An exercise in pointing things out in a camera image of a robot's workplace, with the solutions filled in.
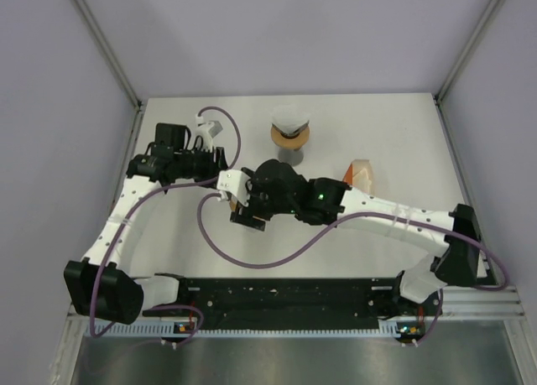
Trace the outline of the grey glass carafe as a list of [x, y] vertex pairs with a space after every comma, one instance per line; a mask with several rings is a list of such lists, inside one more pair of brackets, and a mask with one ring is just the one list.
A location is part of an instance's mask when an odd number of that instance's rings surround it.
[[282, 163], [287, 163], [292, 167], [299, 165], [303, 159], [304, 153], [301, 148], [280, 148], [278, 151], [278, 160]]

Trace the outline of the orange coffee filter box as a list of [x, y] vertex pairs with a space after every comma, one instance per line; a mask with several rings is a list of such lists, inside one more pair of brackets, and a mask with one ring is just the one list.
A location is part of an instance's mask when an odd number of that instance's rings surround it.
[[350, 163], [342, 181], [366, 194], [374, 195], [373, 167], [367, 159], [354, 159]]

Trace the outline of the grey glass dripper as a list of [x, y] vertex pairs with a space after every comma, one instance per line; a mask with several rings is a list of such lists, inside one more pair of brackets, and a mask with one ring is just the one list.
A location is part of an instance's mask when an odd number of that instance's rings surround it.
[[285, 138], [295, 138], [309, 127], [309, 119], [274, 119], [273, 128]]

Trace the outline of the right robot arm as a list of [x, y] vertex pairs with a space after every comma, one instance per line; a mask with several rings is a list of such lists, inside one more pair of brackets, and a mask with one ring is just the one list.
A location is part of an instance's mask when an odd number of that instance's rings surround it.
[[276, 159], [255, 170], [223, 171], [216, 187], [236, 204], [232, 221], [257, 230], [273, 216], [286, 214], [311, 226], [363, 230], [424, 250], [425, 257], [395, 279], [391, 301], [401, 314], [413, 313], [446, 286], [477, 285], [478, 226], [470, 206], [432, 211], [401, 205], [341, 180], [307, 179]]

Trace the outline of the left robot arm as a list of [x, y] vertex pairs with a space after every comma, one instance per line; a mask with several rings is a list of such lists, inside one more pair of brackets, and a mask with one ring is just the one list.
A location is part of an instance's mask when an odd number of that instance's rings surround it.
[[105, 226], [82, 259], [70, 261], [64, 279], [79, 315], [121, 324], [163, 305], [172, 315], [190, 307], [189, 293], [171, 273], [134, 278], [129, 269], [143, 231], [160, 199], [173, 188], [211, 188], [227, 168], [225, 152], [213, 140], [218, 121], [198, 120], [194, 129], [160, 122], [144, 153], [129, 162], [122, 192]]

